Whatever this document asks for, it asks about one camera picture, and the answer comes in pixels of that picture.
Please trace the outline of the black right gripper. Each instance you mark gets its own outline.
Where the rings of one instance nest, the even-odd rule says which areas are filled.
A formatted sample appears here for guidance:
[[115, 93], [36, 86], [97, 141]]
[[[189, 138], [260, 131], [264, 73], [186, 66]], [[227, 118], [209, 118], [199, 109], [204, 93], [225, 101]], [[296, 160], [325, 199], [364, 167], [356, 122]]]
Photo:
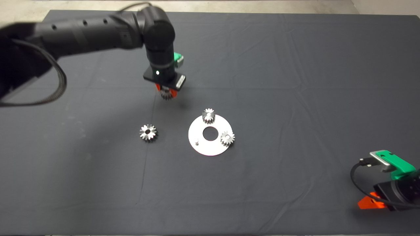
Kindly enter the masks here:
[[420, 180], [419, 176], [405, 176], [399, 180], [386, 181], [373, 186], [376, 194], [389, 202], [417, 205], [418, 207], [402, 207], [396, 205], [385, 205], [382, 202], [365, 196], [358, 202], [360, 209], [384, 209], [390, 211], [405, 211], [409, 209], [419, 209], [420, 200]]

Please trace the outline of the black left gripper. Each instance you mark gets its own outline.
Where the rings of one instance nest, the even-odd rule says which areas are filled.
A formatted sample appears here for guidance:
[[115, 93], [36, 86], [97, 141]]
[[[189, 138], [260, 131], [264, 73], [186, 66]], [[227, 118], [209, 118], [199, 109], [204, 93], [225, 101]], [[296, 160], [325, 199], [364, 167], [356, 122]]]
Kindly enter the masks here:
[[156, 84], [157, 90], [160, 92], [163, 87], [169, 88], [171, 98], [177, 97], [177, 92], [181, 90], [186, 82], [186, 76], [174, 70], [155, 69], [148, 67], [143, 73], [144, 80]]

